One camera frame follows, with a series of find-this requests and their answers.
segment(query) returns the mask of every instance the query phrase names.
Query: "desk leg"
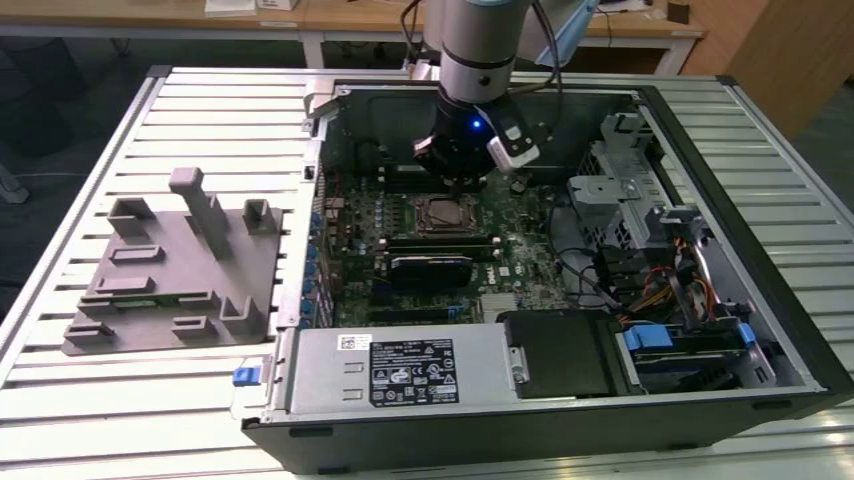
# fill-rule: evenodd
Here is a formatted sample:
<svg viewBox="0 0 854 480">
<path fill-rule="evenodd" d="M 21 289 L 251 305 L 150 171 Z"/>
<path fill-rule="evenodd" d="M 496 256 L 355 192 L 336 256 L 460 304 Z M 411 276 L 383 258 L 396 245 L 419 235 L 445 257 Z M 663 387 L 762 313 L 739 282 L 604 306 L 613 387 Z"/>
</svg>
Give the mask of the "desk leg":
<svg viewBox="0 0 854 480">
<path fill-rule="evenodd" d="M 662 61 L 655 68 L 655 75 L 679 75 L 695 42 L 695 38 L 672 39 L 670 49 L 664 52 Z"/>
<path fill-rule="evenodd" d="M 303 42 L 303 52 L 305 54 L 305 66 L 308 68 L 323 68 L 323 32 L 299 32 L 299 40 Z"/>
</svg>

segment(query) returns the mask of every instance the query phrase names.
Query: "floor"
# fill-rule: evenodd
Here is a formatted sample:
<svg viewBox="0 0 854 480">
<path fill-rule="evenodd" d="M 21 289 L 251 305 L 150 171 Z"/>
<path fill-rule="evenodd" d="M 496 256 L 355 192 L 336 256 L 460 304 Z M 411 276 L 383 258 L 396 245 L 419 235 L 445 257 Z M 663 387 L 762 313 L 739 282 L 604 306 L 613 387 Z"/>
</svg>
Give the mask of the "floor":
<svg viewBox="0 0 854 480">
<path fill-rule="evenodd" d="M 24 205 L 0 202 L 0 320 L 5 316 L 17 286 L 22 285 L 38 261 L 56 226 L 61 222 L 85 175 L 97 161 L 112 131 L 133 98 L 150 65 L 304 67 L 296 42 L 273 41 L 140 41 L 126 45 L 118 56 L 106 40 L 68 41 L 89 89 L 86 94 L 58 105 L 65 118 L 74 118 L 74 140 L 58 153 L 38 159 L 14 155 L 0 144 L 0 158 L 30 191 Z M 329 68 L 397 68 L 403 46 L 389 44 L 324 45 Z M 854 87 L 844 86 L 819 117 L 795 141 L 848 207 L 854 208 Z"/>
</svg>

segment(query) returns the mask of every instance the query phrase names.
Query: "motherboard chip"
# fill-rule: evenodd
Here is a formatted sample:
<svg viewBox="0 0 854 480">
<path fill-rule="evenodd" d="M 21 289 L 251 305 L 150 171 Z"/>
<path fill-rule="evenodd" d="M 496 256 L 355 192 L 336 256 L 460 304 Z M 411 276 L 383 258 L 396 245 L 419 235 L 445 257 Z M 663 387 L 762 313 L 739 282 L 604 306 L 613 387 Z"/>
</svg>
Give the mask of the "motherboard chip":
<svg viewBox="0 0 854 480">
<path fill-rule="evenodd" d="M 421 237 L 469 236 L 476 232 L 475 200 L 445 196 L 415 198 L 416 233 Z"/>
<path fill-rule="evenodd" d="M 433 222 L 433 228 L 459 228 L 463 223 L 463 207 L 451 199 L 435 198 L 429 200 L 427 214 Z"/>
</svg>

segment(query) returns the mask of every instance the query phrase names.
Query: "wooden desk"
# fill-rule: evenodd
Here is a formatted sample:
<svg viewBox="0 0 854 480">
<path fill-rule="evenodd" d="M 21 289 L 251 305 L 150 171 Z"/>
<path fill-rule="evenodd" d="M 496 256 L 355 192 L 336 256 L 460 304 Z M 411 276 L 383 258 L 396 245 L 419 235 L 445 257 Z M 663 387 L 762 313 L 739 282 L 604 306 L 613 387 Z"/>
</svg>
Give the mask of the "wooden desk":
<svg viewBox="0 0 854 480">
<path fill-rule="evenodd" d="M 0 0 L 0 35 L 176 40 L 300 40 L 308 8 L 205 17 L 204 0 Z"/>
<path fill-rule="evenodd" d="M 323 68 L 324 41 L 401 41 L 407 3 L 301 0 L 292 11 L 259 9 L 252 17 L 206 18 L 204 0 L 0 0 L 0 35 L 299 40 L 307 66 Z M 671 75 L 704 35 L 702 26 L 651 20 L 643 12 L 611 15 L 611 31 L 609 40 L 605 18 L 595 18 L 581 46 L 664 50 L 656 73 Z"/>
<path fill-rule="evenodd" d="M 297 28 L 307 9 L 303 0 L 292 11 L 259 9 L 251 17 L 210 18 L 204 0 L 0 0 L 0 24 L 256 30 L 265 22 L 283 22 Z"/>
<path fill-rule="evenodd" d="M 656 8 L 664 11 L 666 0 L 655 1 Z M 317 66 L 317 62 L 321 62 L 319 52 L 324 41 L 399 42 L 400 11 L 408 3 L 409 0 L 308 0 L 301 37 L 305 51 L 315 52 L 312 64 Z M 611 14 L 612 39 L 608 39 L 608 19 L 604 16 L 595 17 L 581 46 L 664 50 L 655 73 L 678 75 L 694 43 L 704 36 L 706 29 L 698 23 L 682 25 L 650 19 L 647 13 Z M 421 14 L 416 32 L 421 30 L 423 18 Z"/>
</svg>

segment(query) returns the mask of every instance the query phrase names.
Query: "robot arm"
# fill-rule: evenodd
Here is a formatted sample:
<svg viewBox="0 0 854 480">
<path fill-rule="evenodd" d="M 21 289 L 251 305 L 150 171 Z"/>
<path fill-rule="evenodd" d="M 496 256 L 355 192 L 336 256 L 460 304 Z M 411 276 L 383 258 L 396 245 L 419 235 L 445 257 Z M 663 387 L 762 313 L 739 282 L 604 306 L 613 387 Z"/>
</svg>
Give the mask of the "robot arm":
<svg viewBox="0 0 854 480">
<path fill-rule="evenodd" d="M 583 0 L 575 5 L 561 29 L 569 32 L 561 38 L 564 51 L 580 42 L 596 4 Z M 425 2 L 424 40 L 441 52 L 440 87 L 433 131 L 415 143 L 415 158 L 448 184 L 471 184 L 495 166 L 512 172 L 539 157 L 545 126 L 527 125 L 508 91 L 531 5 L 551 30 L 539 0 Z"/>
</svg>

